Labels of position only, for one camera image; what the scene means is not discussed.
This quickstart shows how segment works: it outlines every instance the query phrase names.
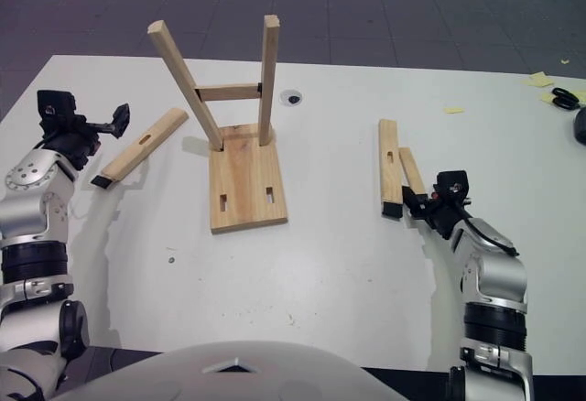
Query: wooden leg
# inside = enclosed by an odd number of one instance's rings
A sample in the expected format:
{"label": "wooden leg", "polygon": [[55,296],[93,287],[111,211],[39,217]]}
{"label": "wooden leg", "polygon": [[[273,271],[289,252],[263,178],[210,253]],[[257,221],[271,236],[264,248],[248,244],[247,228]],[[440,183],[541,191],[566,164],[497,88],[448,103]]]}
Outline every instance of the wooden leg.
{"label": "wooden leg", "polygon": [[258,141],[260,146],[271,141],[271,108],[275,87],[275,68],[277,66],[279,21],[276,15],[265,15],[263,32],[263,69],[261,82],[263,92],[258,113]]}
{"label": "wooden leg", "polygon": [[423,186],[423,181],[421,180],[421,175],[419,174],[418,165],[415,163],[415,159],[411,153],[411,148],[400,147],[399,156],[401,157],[401,164],[403,165],[403,170],[405,171],[405,176],[407,177],[409,187],[416,195],[425,195],[425,186]]}
{"label": "wooden leg", "polygon": [[179,86],[183,96],[185,96],[191,110],[200,122],[203,131],[210,140],[212,149],[217,151],[222,150],[222,136],[218,125],[213,120],[208,105],[195,92],[195,81],[185,64],[185,60],[183,60],[181,53],[179,53],[173,37],[169,33],[165,21],[156,21],[151,24],[148,27],[148,35],[157,48],[158,54],[161,55],[161,58],[167,64],[168,70],[173,75],[173,78],[175,78],[175,82]]}
{"label": "wooden leg", "polygon": [[157,147],[167,140],[173,131],[188,119],[187,113],[179,108],[171,108],[157,122],[145,131],[132,145],[127,147],[108,166],[102,169],[98,182],[93,183],[107,188],[111,183],[122,181],[136,166]]}
{"label": "wooden leg", "polygon": [[378,123],[378,146],[381,171],[383,215],[403,216],[403,187],[396,122],[381,119]]}

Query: yellow sticky note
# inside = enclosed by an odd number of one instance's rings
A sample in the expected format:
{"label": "yellow sticky note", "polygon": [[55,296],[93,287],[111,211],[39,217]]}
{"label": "yellow sticky note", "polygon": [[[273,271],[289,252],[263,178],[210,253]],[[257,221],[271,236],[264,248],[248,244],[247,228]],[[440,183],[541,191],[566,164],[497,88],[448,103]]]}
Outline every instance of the yellow sticky note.
{"label": "yellow sticky note", "polygon": [[458,113],[463,113],[464,109],[460,108],[459,106],[453,106],[451,108],[444,108],[443,112],[445,114],[458,114]]}
{"label": "yellow sticky note", "polygon": [[529,80],[523,81],[523,83],[534,87],[547,87],[548,85],[553,85],[553,81],[546,76],[546,73],[543,71],[530,75]]}
{"label": "yellow sticky note", "polygon": [[541,99],[545,103],[553,103],[554,97],[556,96],[551,92],[544,92],[543,94],[541,94],[541,97],[539,99]]}

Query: wooden stick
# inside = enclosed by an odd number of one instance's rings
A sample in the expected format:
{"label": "wooden stick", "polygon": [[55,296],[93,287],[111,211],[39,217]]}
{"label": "wooden stick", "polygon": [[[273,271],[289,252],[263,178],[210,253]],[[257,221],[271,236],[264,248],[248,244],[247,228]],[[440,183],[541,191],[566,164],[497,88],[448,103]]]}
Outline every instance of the wooden stick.
{"label": "wooden stick", "polygon": [[206,105],[205,102],[202,102],[195,93],[195,81],[187,68],[185,60],[183,60],[173,37],[169,33],[165,21],[155,21],[148,27],[147,33],[157,48],[158,54],[161,55],[161,58],[163,58],[167,64],[168,70],[173,75],[173,78],[175,78],[175,82],[179,86],[183,96],[185,96],[191,110],[200,122],[203,131],[210,140],[212,148],[221,151],[222,136],[220,135],[218,125],[213,120],[208,105]]}
{"label": "wooden stick", "polygon": [[121,181],[130,171],[163,143],[183,122],[187,113],[171,108],[157,122],[148,128],[132,145],[127,147],[92,180],[92,184],[108,188],[113,182]]}
{"label": "wooden stick", "polygon": [[378,145],[381,172],[381,203],[383,215],[403,216],[403,188],[396,122],[381,119],[378,123]]}
{"label": "wooden stick", "polygon": [[273,89],[275,87],[275,68],[277,66],[279,21],[276,15],[265,15],[263,32],[263,69],[261,82],[263,94],[260,97],[258,110],[258,142],[260,146],[271,141],[271,108]]}
{"label": "wooden stick", "polygon": [[411,154],[411,148],[400,147],[399,156],[401,157],[401,164],[403,165],[409,187],[416,195],[425,195],[425,187],[421,180],[421,174],[419,174],[418,165],[413,158],[413,154]]}
{"label": "wooden stick", "polygon": [[258,83],[237,83],[234,85],[209,85],[196,87],[203,101],[235,101],[239,99],[259,99]]}

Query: black rubber tip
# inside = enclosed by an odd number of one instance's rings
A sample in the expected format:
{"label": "black rubber tip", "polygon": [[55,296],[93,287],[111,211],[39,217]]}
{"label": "black rubber tip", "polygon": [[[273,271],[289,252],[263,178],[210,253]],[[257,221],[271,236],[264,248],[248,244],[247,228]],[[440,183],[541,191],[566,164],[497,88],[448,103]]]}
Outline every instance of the black rubber tip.
{"label": "black rubber tip", "polygon": [[92,180],[92,184],[102,189],[108,189],[108,187],[112,184],[112,181],[106,177],[102,177],[101,175],[96,175]]}
{"label": "black rubber tip", "polygon": [[403,204],[383,202],[383,215],[391,218],[403,218]]}

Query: black object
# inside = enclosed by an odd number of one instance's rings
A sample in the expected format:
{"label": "black object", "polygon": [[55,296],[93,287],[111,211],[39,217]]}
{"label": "black object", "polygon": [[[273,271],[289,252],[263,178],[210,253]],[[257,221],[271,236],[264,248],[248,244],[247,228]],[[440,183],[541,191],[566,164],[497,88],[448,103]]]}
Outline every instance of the black object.
{"label": "black object", "polygon": [[9,245],[2,249],[2,280],[5,284],[55,275],[67,275],[64,243],[42,241]]}
{"label": "black object", "polygon": [[101,175],[96,175],[91,183],[99,188],[108,189],[108,187],[112,184],[112,181],[106,177],[102,177]]}
{"label": "black object", "polygon": [[451,367],[446,383],[446,401],[466,401],[466,371]]}
{"label": "black object", "polygon": [[586,108],[582,108],[574,119],[574,136],[583,145],[586,145]]}
{"label": "black object", "polygon": [[77,169],[82,170],[100,147],[98,134],[122,136],[130,122],[127,103],[114,111],[110,124],[89,124],[84,115],[75,113],[75,98],[70,92],[40,90],[37,92],[43,139],[35,147],[60,152]]}
{"label": "black object", "polygon": [[572,111],[580,108],[580,100],[568,90],[556,87],[551,91],[556,97],[553,99],[554,105],[564,110]]}
{"label": "black object", "polygon": [[415,220],[424,220],[442,238],[450,239],[454,226],[462,216],[470,218],[464,210],[468,196],[468,176],[465,170],[440,172],[431,199],[427,195],[416,195],[403,186],[403,201]]}
{"label": "black object", "polygon": [[469,339],[518,351],[525,350],[527,336],[525,314],[513,309],[467,303],[464,326],[466,337]]}
{"label": "black object", "polygon": [[80,301],[66,300],[61,306],[61,356],[68,362],[80,357],[90,345],[87,319],[85,307]]}

